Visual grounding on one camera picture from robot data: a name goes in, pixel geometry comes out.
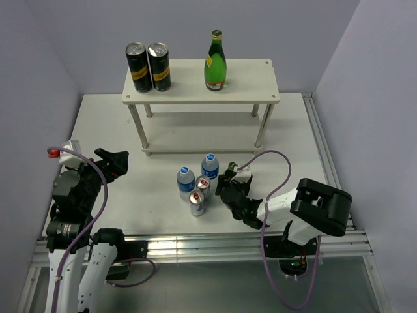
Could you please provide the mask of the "green glass bottle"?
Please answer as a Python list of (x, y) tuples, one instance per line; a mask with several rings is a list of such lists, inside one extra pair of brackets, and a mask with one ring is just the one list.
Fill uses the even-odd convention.
[(204, 77), (207, 89), (220, 91), (227, 76), (227, 63), (222, 47), (222, 32), (218, 29), (211, 34), (211, 45), (205, 60)]
[(227, 166), (227, 169), (225, 171), (225, 176), (228, 179), (232, 179), (236, 175), (235, 168), (237, 167), (237, 164), (235, 162), (230, 162)]

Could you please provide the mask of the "Pocari Sweat bottle front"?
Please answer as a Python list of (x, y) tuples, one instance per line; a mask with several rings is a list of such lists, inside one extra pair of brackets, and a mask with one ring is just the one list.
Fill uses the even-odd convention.
[(183, 166), (177, 173), (177, 186), (182, 200), (189, 201), (189, 195), (195, 190), (195, 175), (193, 171)]

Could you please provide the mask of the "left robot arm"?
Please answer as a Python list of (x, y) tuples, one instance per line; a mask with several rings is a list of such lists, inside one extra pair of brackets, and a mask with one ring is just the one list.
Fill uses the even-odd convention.
[(50, 158), (66, 166), (53, 182), (53, 205), (47, 226), (50, 278), (46, 312), (96, 312), (98, 296), (115, 260), (127, 255), (118, 228), (91, 233), (97, 218), (91, 211), (100, 191), (128, 171), (128, 151), (98, 148), (99, 161), (87, 159), (77, 147), (48, 149)]

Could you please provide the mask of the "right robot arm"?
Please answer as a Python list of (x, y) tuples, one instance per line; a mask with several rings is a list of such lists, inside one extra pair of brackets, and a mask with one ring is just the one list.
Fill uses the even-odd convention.
[(307, 178), (260, 198), (264, 189), (249, 165), (230, 163), (215, 179), (187, 167), (133, 169), (109, 189), (102, 223), (127, 235), (242, 233), (282, 224), (289, 254), (318, 235), (345, 235), (348, 193)]

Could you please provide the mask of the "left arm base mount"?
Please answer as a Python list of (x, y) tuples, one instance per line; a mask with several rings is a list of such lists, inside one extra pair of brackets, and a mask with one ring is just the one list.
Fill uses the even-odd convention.
[[(156, 273), (156, 264), (147, 258), (148, 242), (127, 241), (125, 243), (94, 243), (89, 263), (82, 282), (106, 283), (115, 288), (132, 288), (148, 282)], [(132, 264), (145, 262), (151, 265), (151, 272), (143, 280), (130, 284), (118, 283), (128, 277)]]

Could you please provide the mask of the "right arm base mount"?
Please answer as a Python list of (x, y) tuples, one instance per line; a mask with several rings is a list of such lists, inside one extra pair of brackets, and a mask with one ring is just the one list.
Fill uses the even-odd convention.
[(277, 259), (284, 277), (298, 278), (307, 274), (307, 258), (317, 251), (317, 239), (310, 239), (305, 245), (292, 243), (283, 235), (265, 236), (262, 241), (265, 256)]

